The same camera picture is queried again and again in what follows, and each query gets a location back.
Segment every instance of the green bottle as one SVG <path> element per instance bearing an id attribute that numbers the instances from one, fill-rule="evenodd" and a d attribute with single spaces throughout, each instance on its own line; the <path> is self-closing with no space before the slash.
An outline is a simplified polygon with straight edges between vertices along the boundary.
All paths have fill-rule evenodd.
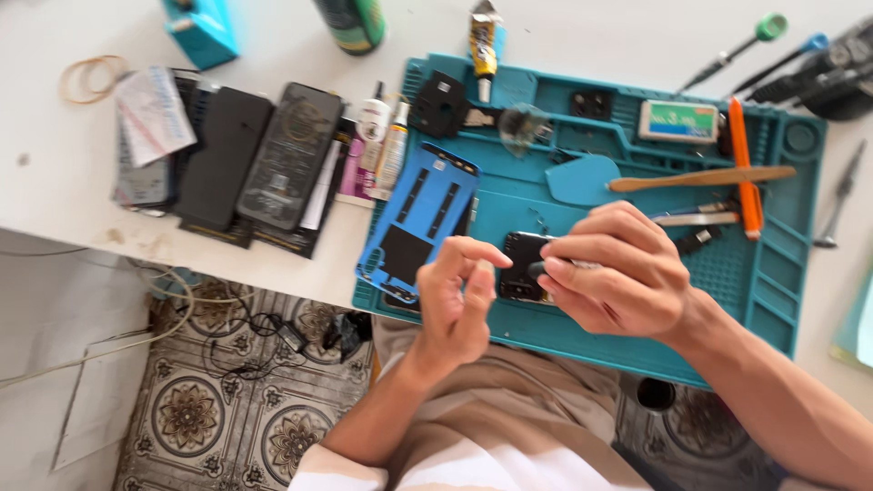
<path id="1" fill-rule="evenodd" d="M 379 0 L 313 1 L 342 51 L 361 56 L 373 51 L 385 37 Z"/>

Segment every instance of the blue phone back cover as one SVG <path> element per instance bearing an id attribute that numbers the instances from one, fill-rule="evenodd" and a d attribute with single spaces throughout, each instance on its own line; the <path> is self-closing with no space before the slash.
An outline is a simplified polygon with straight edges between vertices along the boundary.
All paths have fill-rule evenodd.
<path id="1" fill-rule="evenodd" d="M 423 143 L 407 159 L 354 269 L 358 278 L 407 303 L 418 299 L 417 268 L 434 260 L 476 191 L 481 173 L 471 164 L 474 176 L 440 155 L 463 160 L 460 157 L 430 145 L 436 151 L 433 153 L 423 148 L 425 145 L 430 144 Z M 415 198 L 410 203 L 411 191 Z M 442 208 L 445 213 L 438 219 Z"/>

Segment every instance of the black adhesive strip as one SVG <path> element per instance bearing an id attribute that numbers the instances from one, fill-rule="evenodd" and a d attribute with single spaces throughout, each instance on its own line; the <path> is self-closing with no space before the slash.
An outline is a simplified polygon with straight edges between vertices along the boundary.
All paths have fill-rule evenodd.
<path id="1" fill-rule="evenodd" d="M 428 239 L 433 239 L 437 235 L 437 230 L 439 230 L 439 226 L 443 223 L 443 218 L 445 218 L 445 212 L 449 210 L 449 206 L 455 200 L 455 195 L 460 187 L 458 183 L 452 183 L 449 187 L 449 192 L 443 198 L 443 204 L 440 204 L 439 211 L 436 213 L 433 223 L 430 224 Z"/>
<path id="2" fill-rule="evenodd" d="M 430 171 L 427 169 L 421 169 L 418 172 L 418 178 L 416 179 L 416 183 L 412 185 L 412 190 L 410 190 L 409 194 L 406 195 L 406 203 L 403 204 L 403 208 L 400 210 L 400 213 L 397 213 L 398 224 L 401 224 L 404 220 L 406 220 L 407 215 L 409 215 L 409 210 L 412 209 L 412 204 L 416 201 L 416 198 L 418 197 L 418 191 L 422 190 L 424 181 L 428 178 L 429 173 Z"/>

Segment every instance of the hand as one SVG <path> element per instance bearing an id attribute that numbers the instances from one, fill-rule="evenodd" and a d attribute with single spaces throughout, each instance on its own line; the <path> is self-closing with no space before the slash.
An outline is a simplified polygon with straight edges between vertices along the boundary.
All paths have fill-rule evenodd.
<path id="1" fill-rule="evenodd" d="M 673 242 L 626 201 L 594 208 L 540 254 L 548 275 L 539 284 L 591 333 L 658 338 L 682 324 L 696 296 Z"/>
<path id="2" fill-rule="evenodd" d="M 497 297 L 495 266 L 509 267 L 512 261 L 494 245 L 448 237 L 436 260 L 418 268 L 424 327 L 407 359 L 425 382 L 439 382 L 458 365 L 478 360 L 488 348 L 485 317 Z"/>

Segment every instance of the white desk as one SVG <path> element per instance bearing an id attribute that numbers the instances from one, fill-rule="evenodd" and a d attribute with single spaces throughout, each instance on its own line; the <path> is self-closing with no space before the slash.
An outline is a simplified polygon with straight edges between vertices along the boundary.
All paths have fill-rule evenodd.
<path id="1" fill-rule="evenodd" d="M 463 53 L 473 3 L 382 0 L 388 38 L 376 52 L 357 59 L 334 46 L 307 0 L 229 0 L 242 55 L 207 75 L 272 100 L 293 80 L 334 90 L 355 103 L 371 95 L 376 80 L 386 82 L 387 92 L 397 90 L 409 57 Z M 734 0 L 730 7 L 698 0 L 502 0 L 497 7 L 509 31 L 506 64 L 667 90 L 749 36 L 766 10 L 784 13 L 790 23 L 785 38 L 755 46 L 692 91 L 707 96 L 723 95 L 744 76 L 793 50 L 809 33 L 835 36 L 873 13 L 865 0 Z M 335 204 L 314 259 L 308 260 L 257 241 L 243 250 L 182 232 L 176 229 L 177 218 L 123 211 L 109 199 L 115 179 L 113 104 L 66 103 L 58 97 L 58 77 L 72 62 L 101 54 L 124 56 L 133 68 L 190 67 L 163 31 L 163 21 L 156 1 L 0 2 L 0 227 L 349 305 L 353 264 L 364 244 L 369 210 Z M 816 213 L 819 224 L 833 203 L 851 152 L 865 135 L 873 136 L 869 117 L 831 125 Z M 25 166 L 17 164 L 22 154 L 30 157 Z M 842 216 L 840 249 L 811 254 L 796 359 L 873 418 L 873 377 L 826 354 L 873 242 L 873 152 L 865 160 L 860 185 Z"/>

